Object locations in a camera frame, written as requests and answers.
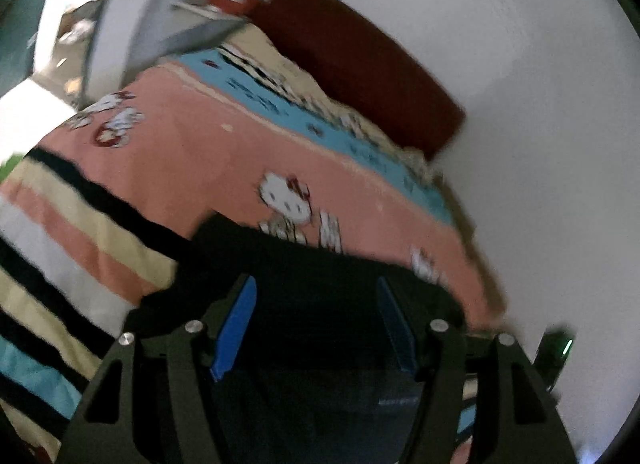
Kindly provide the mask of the black large jacket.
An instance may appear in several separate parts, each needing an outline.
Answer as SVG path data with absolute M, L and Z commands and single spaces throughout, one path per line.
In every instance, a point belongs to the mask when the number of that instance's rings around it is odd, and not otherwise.
M 398 363 L 376 283 L 421 279 L 213 215 L 184 245 L 174 282 L 126 325 L 160 336 L 242 275 L 256 281 L 256 305 L 232 368 L 207 388 L 217 463 L 400 462 L 422 387 Z

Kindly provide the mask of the striped Hello Kitty bedspread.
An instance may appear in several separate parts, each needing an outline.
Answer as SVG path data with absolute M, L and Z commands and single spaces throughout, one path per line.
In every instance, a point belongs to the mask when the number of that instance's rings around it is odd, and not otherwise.
M 127 313 L 213 211 L 405 265 L 494 325 L 503 296 L 430 162 L 250 24 L 76 112 L 1 184 L 1 417 L 18 444 L 2 461 L 54 461 Z

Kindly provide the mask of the dark red headboard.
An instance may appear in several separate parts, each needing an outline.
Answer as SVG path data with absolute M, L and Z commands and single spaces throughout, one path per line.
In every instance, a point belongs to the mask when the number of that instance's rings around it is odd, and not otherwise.
M 465 113 L 399 43 L 341 0 L 268 0 L 247 13 L 333 100 L 430 161 Z

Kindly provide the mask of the red box on shelf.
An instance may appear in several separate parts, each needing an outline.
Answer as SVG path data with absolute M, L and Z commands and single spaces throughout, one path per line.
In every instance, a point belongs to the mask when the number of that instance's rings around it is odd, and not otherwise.
M 250 12 L 255 6 L 260 5 L 262 0 L 206 0 L 207 4 L 213 6 L 224 14 L 243 16 Z

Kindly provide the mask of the white wall shelf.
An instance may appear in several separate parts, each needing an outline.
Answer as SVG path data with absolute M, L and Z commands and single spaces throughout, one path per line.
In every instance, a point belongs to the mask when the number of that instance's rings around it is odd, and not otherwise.
M 226 13 L 221 8 L 216 8 L 216 6 L 213 5 L 201 4 L 198 0 L 175 1 L 171 3 L 171 7 L 203 17 L 206 20 L 239 20 L 240 22 L 245 20 L 245 17 L 242 15 Z

